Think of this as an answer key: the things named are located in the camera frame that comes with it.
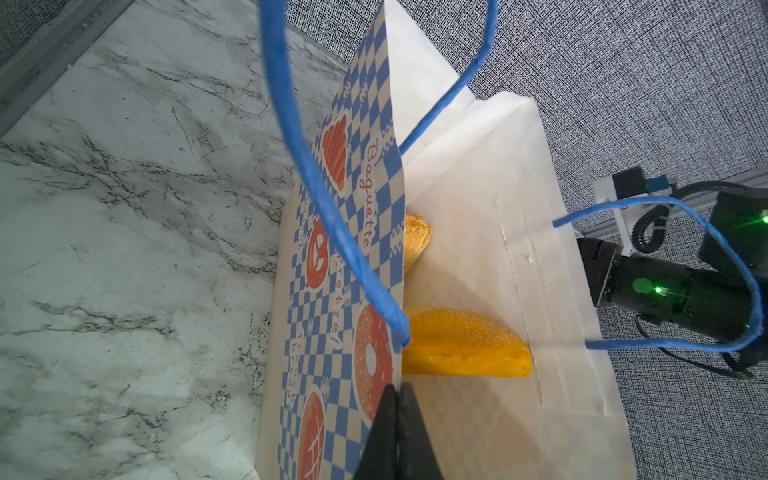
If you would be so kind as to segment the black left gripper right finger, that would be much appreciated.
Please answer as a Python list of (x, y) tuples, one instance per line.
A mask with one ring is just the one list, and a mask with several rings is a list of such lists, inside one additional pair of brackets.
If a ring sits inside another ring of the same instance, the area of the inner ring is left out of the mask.
[(403, 383), (398, 394), (398, 478), (442, 480), (415, 390)]

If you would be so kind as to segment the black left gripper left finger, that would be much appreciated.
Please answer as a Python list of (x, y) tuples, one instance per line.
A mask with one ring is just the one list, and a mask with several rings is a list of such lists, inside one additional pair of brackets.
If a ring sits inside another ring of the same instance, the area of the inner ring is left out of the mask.
[(387, 385), (374, 416), (355, 480), (398, 478), (398, 391)]

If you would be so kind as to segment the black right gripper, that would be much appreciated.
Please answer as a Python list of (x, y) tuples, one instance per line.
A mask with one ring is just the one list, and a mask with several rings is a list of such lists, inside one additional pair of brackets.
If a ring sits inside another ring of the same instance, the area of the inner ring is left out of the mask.
[(599, 308), (611, 271), (621, 256), (622, 247), (602, 239), (589, 237), (579, 238), (577, 244), (593, 306)]

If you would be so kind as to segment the long oval bread loaf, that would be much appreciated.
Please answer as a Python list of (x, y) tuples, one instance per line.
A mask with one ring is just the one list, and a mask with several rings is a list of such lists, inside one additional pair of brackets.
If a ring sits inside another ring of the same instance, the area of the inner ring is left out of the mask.
[(455, 308), (405, 313), (411, 327), (402, 354), (406, 375), (523, 378), (533, 371), (529, 347), (493, 318)]

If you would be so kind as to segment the triangular tan bread slice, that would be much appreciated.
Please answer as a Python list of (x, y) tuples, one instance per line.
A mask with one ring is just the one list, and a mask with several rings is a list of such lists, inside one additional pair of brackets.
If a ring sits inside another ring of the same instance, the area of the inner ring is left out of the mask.
[(405, 218), (404, 271), (408, 272), (428, 246), (430, 225), (422, 217), (407, 213)]

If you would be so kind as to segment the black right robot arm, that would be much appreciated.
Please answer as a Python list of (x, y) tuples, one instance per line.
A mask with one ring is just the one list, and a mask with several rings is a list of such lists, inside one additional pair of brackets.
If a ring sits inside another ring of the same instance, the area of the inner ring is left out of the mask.
[(635, 322), (674, 324), (709, 338), (700, 344), (652, 338), (589, 340), (590, 350), (655, 348), (678, 359), (682, 350), (716, 353), (718, 375), (752, 378), (751, 368), (767, 359), (767, 191), (721, 190), (709, 218), (687, 213), (706, 232), (694, 269), (639, 254), (597, 238), (577, 244), (595, 307), (615, 305), (636, 314)]

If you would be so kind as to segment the checkered paper bag blue handles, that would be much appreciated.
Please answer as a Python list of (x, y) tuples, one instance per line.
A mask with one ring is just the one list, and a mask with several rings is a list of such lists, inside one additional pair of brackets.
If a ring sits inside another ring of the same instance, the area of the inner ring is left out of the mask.
[[(282, 214), (256, 470), (349, 479), (404, 344), (377, 306), (486, 314), (530, 346), (524, 378), (416, 375), (448, 479), (632, 479), (635, 461), (575, 232), (532, 99), (463, 91), (406, 154), (456, 73), (394, 1), (379, 8)], [(404, 271), (405, 218), (431, 240)]]

